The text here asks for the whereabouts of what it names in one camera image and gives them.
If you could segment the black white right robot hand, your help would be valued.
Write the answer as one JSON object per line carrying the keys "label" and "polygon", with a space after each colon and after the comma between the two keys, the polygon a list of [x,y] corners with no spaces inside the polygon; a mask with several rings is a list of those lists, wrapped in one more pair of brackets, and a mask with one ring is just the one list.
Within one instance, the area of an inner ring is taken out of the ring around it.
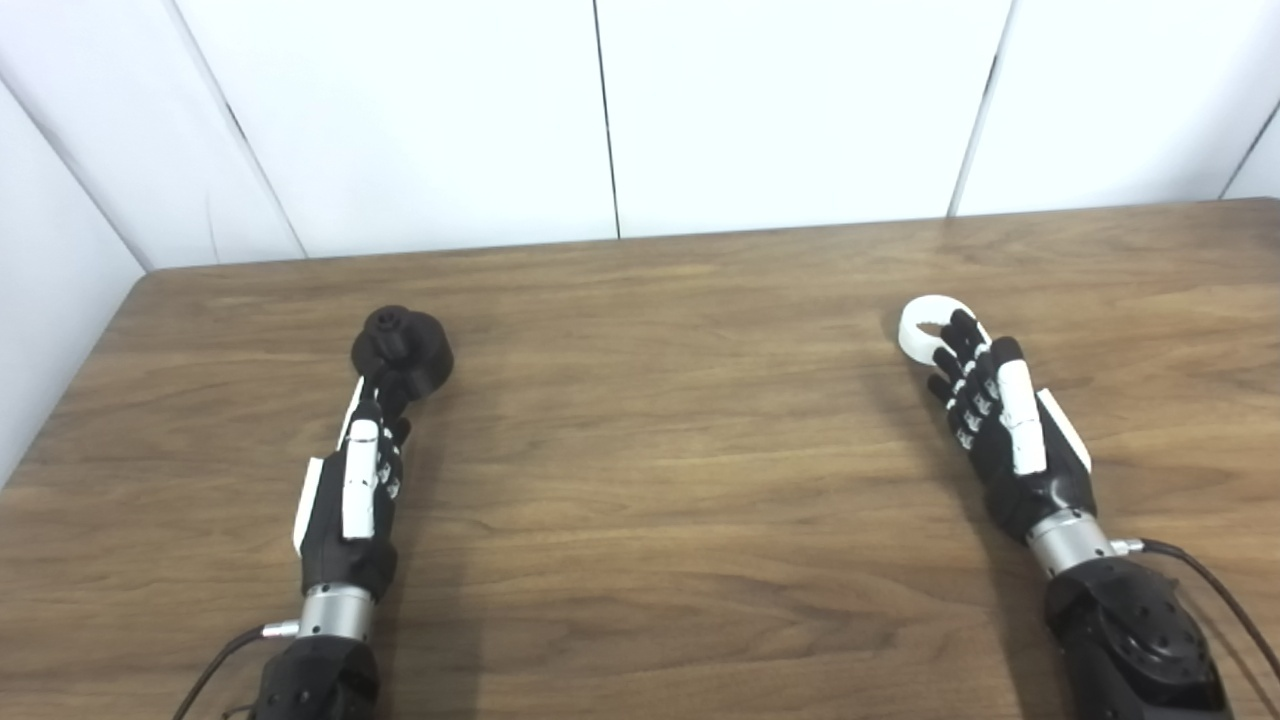
{"label": "black white right robot hand", "polygon": [[991,338],[965,309],[940,331],[927,387],[941,402],[993,524],[1016,541],[1059,512],[1097,512],[1091,455],[1011,336]]}

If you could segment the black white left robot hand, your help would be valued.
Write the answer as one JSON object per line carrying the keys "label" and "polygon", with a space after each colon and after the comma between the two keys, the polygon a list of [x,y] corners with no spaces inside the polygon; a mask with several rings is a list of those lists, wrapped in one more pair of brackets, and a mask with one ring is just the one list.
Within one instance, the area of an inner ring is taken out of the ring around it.
{"label": "black white left robot hand", "polygon": [[390,416],[358,378],[334,450],[311,457],[294,518],[302,593],[353,585],[387,597],[398,565],[392,541],[410,424]]}

